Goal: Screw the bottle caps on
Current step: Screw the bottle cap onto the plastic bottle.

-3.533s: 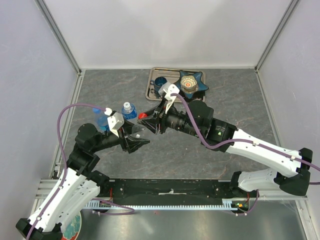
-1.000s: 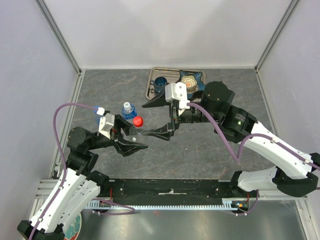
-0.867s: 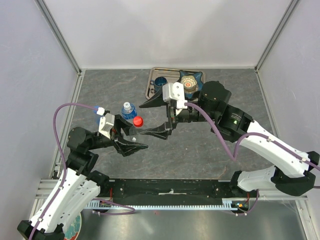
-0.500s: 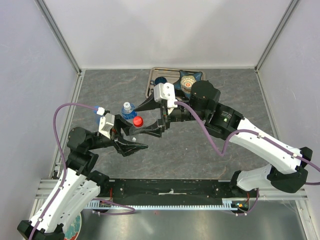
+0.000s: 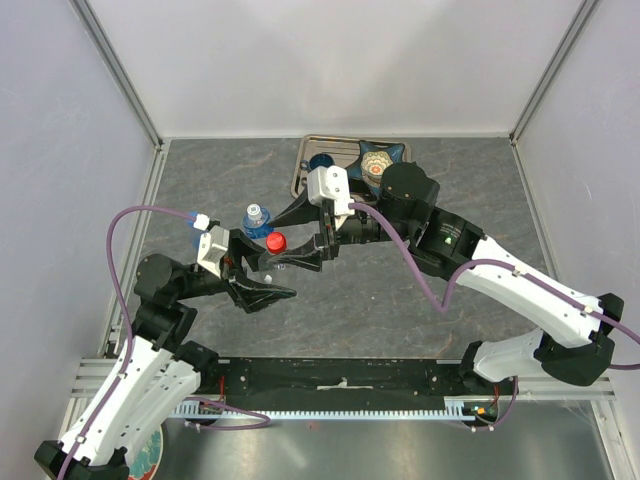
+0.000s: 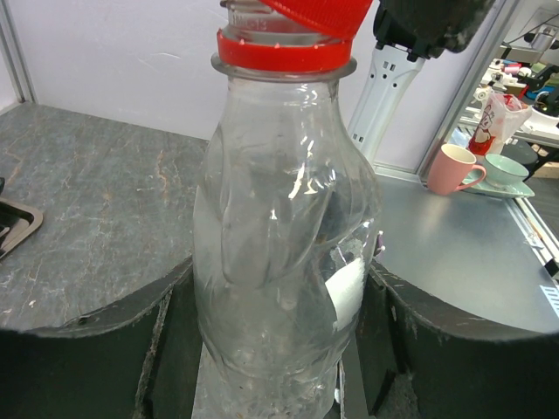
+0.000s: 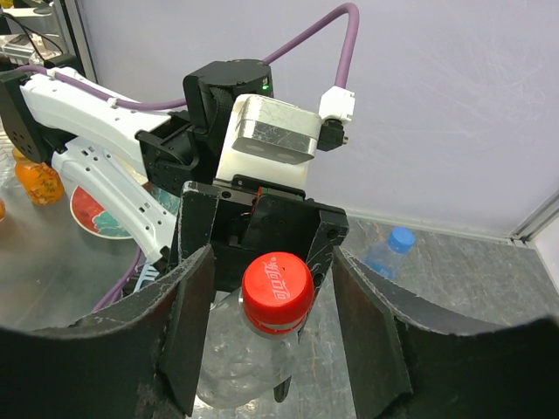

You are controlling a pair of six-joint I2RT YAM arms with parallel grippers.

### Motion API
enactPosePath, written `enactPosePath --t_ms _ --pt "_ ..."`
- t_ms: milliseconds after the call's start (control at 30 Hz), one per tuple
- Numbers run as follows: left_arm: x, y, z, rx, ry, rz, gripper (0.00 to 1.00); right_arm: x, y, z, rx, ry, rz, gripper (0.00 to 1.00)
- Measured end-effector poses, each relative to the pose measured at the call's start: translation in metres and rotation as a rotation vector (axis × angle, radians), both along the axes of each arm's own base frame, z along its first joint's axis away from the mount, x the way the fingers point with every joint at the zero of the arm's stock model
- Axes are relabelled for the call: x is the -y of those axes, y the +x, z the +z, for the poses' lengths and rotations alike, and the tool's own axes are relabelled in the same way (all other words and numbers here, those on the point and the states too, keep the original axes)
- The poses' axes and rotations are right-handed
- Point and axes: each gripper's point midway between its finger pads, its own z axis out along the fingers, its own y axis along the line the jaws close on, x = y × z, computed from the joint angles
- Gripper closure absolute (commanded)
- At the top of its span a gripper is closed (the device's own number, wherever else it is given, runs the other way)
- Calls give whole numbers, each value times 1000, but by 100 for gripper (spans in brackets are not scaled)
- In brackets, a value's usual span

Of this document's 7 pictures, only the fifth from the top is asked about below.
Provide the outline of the clear unlabelled plastic bottle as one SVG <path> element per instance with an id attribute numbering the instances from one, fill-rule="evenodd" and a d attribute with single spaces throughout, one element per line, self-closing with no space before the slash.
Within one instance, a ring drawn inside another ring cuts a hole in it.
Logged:
<path id="1" fill-rule="evenodd" d="M 274 260 L 274 256 L 266 251 L 258 259 L 259 278 L 269 285 L 290 286 L 293 279 L 293 267 Z"/>

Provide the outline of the red bottle cap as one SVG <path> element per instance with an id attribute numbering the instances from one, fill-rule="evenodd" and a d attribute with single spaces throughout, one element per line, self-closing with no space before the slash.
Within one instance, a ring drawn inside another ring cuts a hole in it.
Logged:
<path id="1" fill-rule="evenodd" d="M 266 237 L 266 248 L 269 253 L 277 255 L 287 250 L 287 239 L 281 232 L 271 232 Z"/>

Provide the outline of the labelled clear water bottle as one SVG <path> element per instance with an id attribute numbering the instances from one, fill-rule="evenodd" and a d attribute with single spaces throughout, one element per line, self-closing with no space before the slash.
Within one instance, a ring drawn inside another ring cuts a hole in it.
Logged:
<path id="1" fill-rule="evenodd" d="M 262 209 L 262 218 L 260 220 L 252 221 L 249 219 L 246 210 L 242 220 L 244 232 L 252 240 L 266 238 L 273 231 L 273 228 L 268 225 L 271 219 L 269 211 L 265 207 L 260 207 Z"/>

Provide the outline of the white bottle cap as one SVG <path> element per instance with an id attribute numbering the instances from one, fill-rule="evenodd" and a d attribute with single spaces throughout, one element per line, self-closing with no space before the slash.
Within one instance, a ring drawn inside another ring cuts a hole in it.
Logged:
<path id="1" fill-rule="evenodd" d="M 247 216 L 252 221 L 258 221 L 262 218 L 262 209 L 258 204 L 250 204 L 246 209 Z"/>

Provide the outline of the blue tinted plastic bottle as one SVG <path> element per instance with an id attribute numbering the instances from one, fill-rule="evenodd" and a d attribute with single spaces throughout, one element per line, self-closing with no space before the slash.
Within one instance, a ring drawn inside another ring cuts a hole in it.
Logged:
<path id="1" fill-rule="evenodd" d="M 199 249 L 199 245 L 200 245 L 200 237 L 203 233 L 202 230 L 196 228 L 194 226 L 194 222 L 196 217 L 199 215 L 198 212 L 189 212 L 188 215 L 191 217 L 191 220 L 187 220 L 186 221 L 186 225 L 189 228 L 189 242 L 191 244 L 191 246 L 195 249 L 198 250 Z"/>

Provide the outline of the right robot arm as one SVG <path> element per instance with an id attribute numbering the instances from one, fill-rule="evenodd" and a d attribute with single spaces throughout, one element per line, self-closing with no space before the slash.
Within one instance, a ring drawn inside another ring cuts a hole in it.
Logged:
<path id="1" fill-rule="evenodd" d="M 469 393 L 535 374 L 589 386 L 613 368 L 610 333 L 619 325 L 623 300 L 583 294 L 520 262 L 476 225 L 437 207 L 438 193 L 438 182 L 414 163 L 375 164 L 359 174 L 320 166 L 269 224 L 320 224 L 307 245 L 280 254 L 284 263 L 318 269 L 342 244 L 393 241 L 420 286 L 427 277 L 446 281 L 443 298 L 433 302 L 438 311 L 448 310 L 461 285 L 533 322 L 527 334 L 467 347 L 457 377 Z"/>

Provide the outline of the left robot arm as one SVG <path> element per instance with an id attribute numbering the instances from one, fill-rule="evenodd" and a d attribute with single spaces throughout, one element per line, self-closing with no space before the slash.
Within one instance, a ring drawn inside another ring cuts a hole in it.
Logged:
<path id="1" fill-rule="evenodd" d="M 185 338 L 197 311 L 184 300 L 225 293 L 247 313 L 292 298 L 295 291 L 256 282 L 266 251 L 242 231 L 213 226 L 185 265 L 154 254 L 138 266 L 141 304 L 125 320 L 127 339 L 86 410 L 59 440 L 44 441 L 34 459 L 51 479 L 125 479 L 151 435 L 189 395 L 219 382 L 217 355 Z"/>

